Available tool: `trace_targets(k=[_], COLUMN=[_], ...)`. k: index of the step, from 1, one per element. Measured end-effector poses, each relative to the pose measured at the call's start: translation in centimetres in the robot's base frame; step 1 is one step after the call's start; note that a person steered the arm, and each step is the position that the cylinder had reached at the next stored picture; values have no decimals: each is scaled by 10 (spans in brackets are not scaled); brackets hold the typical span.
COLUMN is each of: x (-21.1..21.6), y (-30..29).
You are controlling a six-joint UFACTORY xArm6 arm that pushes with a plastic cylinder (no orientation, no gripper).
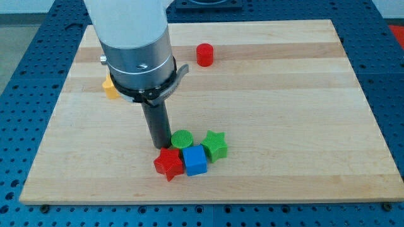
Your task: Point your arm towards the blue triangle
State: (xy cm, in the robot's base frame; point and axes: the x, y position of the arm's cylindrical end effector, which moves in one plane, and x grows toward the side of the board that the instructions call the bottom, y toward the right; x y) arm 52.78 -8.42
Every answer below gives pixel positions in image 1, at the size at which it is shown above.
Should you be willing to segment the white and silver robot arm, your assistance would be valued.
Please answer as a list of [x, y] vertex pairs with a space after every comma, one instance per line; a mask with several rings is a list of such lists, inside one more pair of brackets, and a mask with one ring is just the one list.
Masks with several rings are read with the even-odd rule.
[[174, 72], [166, 10], [172, 0], [84, 0], [111, 75], [148, 90]]

